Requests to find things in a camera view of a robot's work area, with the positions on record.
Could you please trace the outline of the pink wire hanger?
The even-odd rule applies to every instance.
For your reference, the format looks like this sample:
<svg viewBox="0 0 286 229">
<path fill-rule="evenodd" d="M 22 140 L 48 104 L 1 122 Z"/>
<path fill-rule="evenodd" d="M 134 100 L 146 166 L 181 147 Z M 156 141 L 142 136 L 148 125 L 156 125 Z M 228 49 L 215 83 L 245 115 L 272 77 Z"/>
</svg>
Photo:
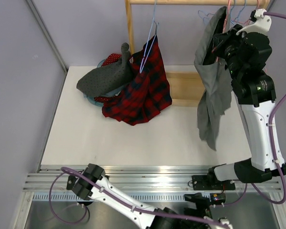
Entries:
<svg viewBox="0 0 286 229">
<path fill-rule="evenodd" d="M 212 36 L 225 33 L 229 29 L 230 11 L 231 1 L 229 0 L 227 6 L 221 7 L 214 13 L 210 20 L 213 29 Z"/>
<path fill-rule="evenodd" d="M 244 1 L 244 6 L 243 8 L 240 10 L 238 16 L 240 16 L 242 14 L 242 11 L 245 9 L 246 6 L 254 6 L 255 9 L 259 9 L 259 6 L 260 6 L 260 1 L 259 0 L 245 0 Z M 239 24 L 242 24 L 242 25 L 248 25 L 250 23 L 250 16 L 248 16 L 246 18 L 246 21 L 244 22 L 238 22 Z"/>
</svg>

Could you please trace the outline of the red white-dotted skirt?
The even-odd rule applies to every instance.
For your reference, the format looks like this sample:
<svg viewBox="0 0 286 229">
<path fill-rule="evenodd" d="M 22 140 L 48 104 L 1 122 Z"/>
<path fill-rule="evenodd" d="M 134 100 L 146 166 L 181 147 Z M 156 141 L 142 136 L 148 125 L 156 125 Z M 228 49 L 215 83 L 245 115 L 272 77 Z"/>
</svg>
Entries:
<svg viewBox="0 0 286 229">
<path fill-rule="evenodd" d="M 121 56 L 122 56 L 121 54 L 112 53 L 104 60 L 104 62 L 101 64 L 101 66 L 107 66 L 109 64 L 118 62 L 118 60 L 121 58 Z"/>
</svg>

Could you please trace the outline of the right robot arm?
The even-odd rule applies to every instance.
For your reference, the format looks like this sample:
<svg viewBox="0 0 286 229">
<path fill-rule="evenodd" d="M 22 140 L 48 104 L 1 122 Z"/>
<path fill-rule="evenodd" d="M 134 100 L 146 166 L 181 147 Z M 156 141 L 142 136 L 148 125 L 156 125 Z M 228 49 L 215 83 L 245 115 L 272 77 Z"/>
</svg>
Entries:
<svg viewBox="0 0 286 229">
<path fill-rule="evenodd" d="M 205 30 L 195 53 L 194 66 L 204 86 L 197 108 L 201 140 L 216 148 L 220 119 L 237 97 L 249 133 L 251 157 L 208 170 L 204 182 L 218 189 L 225 182 L 262 183 L 286 175 L 275 131 L 276 92 L 264 67 L 272 53 L 269 38 L 236 25 L 220 33 Z"/>
</svg>

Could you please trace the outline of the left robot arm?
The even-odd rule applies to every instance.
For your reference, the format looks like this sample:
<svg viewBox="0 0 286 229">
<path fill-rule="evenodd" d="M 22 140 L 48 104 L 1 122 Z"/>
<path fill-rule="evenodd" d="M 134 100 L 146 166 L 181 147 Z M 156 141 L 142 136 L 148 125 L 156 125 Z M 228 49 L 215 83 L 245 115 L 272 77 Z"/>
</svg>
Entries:
<svg viewBox="0 0 286 229">
<path fill-rule="evenodd" d="M 203 226 L 207 229 L 231 229 L 228 219 L 213 220 L 210 216 L 187 216 L 169 208 L 156 208 L 142 203 L 116 188 L 105 176 L 102 167 L 89 164 L 82 172 L 69 167 L 61 170 L 77 178 L 72 191 L 83 200 L 95 200 L 106 204 L 131 220 L 140 229 L 182 229 L 183 226 Z"/>
</svg>

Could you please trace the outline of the dark grey dotted skirt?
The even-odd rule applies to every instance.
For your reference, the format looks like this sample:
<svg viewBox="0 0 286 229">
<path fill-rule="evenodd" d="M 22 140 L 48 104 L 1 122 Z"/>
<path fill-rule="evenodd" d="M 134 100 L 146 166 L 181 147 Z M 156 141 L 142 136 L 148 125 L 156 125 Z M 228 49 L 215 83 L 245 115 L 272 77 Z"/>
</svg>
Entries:
<svg viewBox="0 0 286 229">
<path fill-rule="evenodd" d="M 85 74 L 76 88 L 89 97 L 99 97 L 131 82 L 134 74 L 129 65 L 129 44 L 121 45 L 122 56 L 117 62 L 95 68 Z"/>
</svg>

